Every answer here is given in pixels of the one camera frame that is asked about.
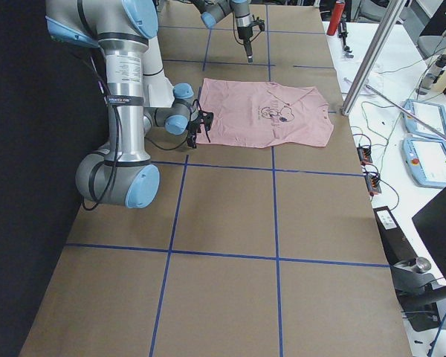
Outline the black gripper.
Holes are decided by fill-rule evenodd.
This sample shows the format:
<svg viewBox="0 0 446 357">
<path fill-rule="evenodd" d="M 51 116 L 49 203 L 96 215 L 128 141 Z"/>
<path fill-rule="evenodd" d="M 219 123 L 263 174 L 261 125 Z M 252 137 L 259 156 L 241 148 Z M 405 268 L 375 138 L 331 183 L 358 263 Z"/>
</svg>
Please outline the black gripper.
<svg viewBox="0 0 446 357">
<path fill-rule="evenodd" d="M 191 120 L 187 125 L 187 146 L 195 149 L 197 147 L 197 134 L 201 132 L 197 132 L 198 124 L 197 117 L 194 120 Z"/>
<path fill-rule="evenodd" d="M 251 45 L 251 38 L 253 36 L 253 28 L 250 26 L 238 26 L 236 28 L 238 39 L 237 42 L 244 46 L 248 62 L 253 62 L 253 50 Z"/>
</svg>

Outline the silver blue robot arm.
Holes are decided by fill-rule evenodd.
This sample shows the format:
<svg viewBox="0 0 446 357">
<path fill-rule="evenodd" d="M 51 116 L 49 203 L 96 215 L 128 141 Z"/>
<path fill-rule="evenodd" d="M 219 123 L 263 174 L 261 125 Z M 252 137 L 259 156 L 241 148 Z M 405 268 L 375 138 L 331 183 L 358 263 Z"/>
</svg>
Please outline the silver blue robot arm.
<svg viewBox="0 0 446 357">
<path fill-rule="evenodd" d="M 253 37 L 253 27 L 256 26 L 256 19 L 251 14 L 249 1 L 213 1 L 211 4 L 206 1 L 190 1 L 190 3 L 197 8 L 201 20 L 209 29 L 213 28 L 226 16 L 233 15 L 233 23 L 238 34 L 237 39 L 245 49 L 248 62 L 253 62 L 251 39 Z"/>
<path fill-rule="evenodd" d="M 191 85 L 172 85 L 158 43 L 152 1 L 47 1 L 48 31 L 55 40 L 101 51 L 106 74 L 98 76 L 109 113 L 109 141 L 88 154 L 76 185 L 96 205 L 145 208 L 158 192 L 160 173 L 145 150 L 154 126 L 195 144 L 210 114 L 197 105 Z"/>
</svg>

